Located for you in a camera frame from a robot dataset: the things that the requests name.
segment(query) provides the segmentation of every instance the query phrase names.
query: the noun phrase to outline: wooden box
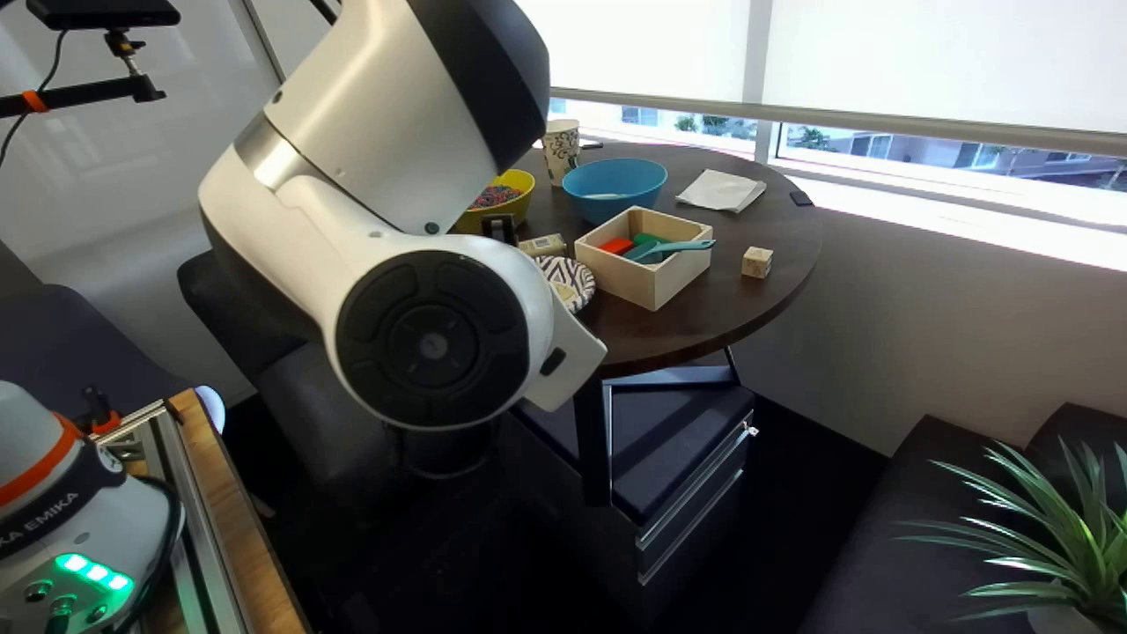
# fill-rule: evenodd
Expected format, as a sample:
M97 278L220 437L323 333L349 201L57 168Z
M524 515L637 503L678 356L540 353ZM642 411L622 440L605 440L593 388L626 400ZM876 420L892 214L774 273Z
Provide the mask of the wooden box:
M713 251L669 254L655 263L637 263L619 254L601 251L605 239L630 239L635 232L651 232L664 239L713 239L713 226L678 218L655 209L626 209L593 232L573 239L573 258L593 268L594 286L610 295L637 305L644 310L664 310L684 286L713 268Z

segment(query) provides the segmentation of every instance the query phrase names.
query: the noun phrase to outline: blue bowl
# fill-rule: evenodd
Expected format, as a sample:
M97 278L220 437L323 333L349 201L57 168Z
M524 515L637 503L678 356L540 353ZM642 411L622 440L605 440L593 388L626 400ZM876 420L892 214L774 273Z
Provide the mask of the blue bowl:
M651 209L669 179L669 168L644 160L584 162L565 175L565 194L578 218L601 226L617 211Z

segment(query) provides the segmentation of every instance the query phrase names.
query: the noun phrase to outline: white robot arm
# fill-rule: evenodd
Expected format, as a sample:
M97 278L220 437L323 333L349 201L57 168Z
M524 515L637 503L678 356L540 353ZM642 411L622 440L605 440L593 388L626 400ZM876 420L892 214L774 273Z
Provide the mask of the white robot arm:
M201 182L203 222L323 333L394 427L565 404L601 364L520 251L446 238L541 134L546 51L514 0L349 0Z

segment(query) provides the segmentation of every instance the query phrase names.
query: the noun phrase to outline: black drawer unit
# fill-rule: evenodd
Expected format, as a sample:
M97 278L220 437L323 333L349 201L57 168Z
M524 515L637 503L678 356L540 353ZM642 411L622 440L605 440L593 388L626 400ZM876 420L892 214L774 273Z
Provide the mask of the black drawer unit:
M726 537L745 487L754 396L735 380L622 380L613 400L613 503L584 501L573 411L514 410L497 437L518 498L637 624L655 624Z

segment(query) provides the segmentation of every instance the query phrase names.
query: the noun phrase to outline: round table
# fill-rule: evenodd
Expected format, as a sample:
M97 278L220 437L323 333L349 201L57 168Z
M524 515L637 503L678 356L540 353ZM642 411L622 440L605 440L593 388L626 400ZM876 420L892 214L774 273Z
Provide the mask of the round table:
M669 168L664 199L651 204L716 231L713 268L678 294L664 310L644 310L626 301L594 294L581 320L605 341L599 374L573 396L578 457L588 503L610 503L610 390L605 376L666 369L707 353L718 353L760 325L768 325L811 278L821 254L821 231L815 222L811 199L789 182L780 168L718 155L689 144L622 144L601 143L584 147L581 162L599 160L651 160ZM566 244L588 232L561 188L550 188L540 151L520 162L540 188L527 201L527 222L518 238L561 232ZM680 204L678 194L689 188L706 168L722 168L750 179L763 179L768 189L740 214L701 211ZM763 248L773 254L768 278L745 276L745 251Z

